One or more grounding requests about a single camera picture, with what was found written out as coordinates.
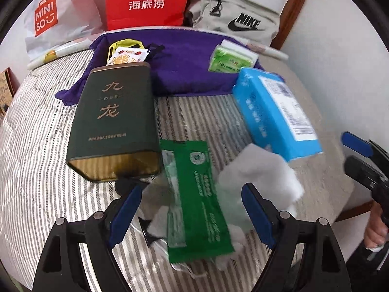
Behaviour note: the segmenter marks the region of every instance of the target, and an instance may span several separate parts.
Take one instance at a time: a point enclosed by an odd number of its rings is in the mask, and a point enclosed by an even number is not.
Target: nike bag
[[[33,0],[24,27],[31,61],[56,46],[102,32],[94,0]]]
[[[106,0],[108,30],[139,26],[181,26],[187,0]]]
[[[269,46],[277,35],[279,15],[249,0],[189,0],[186,17],[195,28],[246,38]]]

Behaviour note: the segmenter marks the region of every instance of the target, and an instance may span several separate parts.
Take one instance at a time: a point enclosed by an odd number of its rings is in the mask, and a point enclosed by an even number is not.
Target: round logo on green package
[[[193,164],[203,164],[205,161],[205,154],[195,151],[189,155]]]

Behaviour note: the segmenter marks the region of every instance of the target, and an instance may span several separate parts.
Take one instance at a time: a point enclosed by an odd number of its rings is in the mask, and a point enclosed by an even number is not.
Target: green packet
[[[238,73],[241,68],[253,67],[254,64],[255,62],[253,62],[251,58],[246,57],[234,50],[218,45],[213,51],[208,71]]]
[[[169,262],[189,262],[233,252],[213,185],[207,142],[161,140],[160,145],[174,191],[168,212]]]

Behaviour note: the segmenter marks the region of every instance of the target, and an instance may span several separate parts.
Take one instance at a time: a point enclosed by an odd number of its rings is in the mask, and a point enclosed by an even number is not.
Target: miniso plastic bag
[[[102,32],[94,0],[34,0],[28,6],[24,26],[30,60],[55,46]]]

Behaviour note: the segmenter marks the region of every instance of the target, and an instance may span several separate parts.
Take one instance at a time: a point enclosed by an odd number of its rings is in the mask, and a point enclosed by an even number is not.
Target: human hand
[[[370,211],[369,222],[364,233],[364,244],[366,248],[376,248],[385,243],[388,227],[381,220],[381,205],[374,201]]]

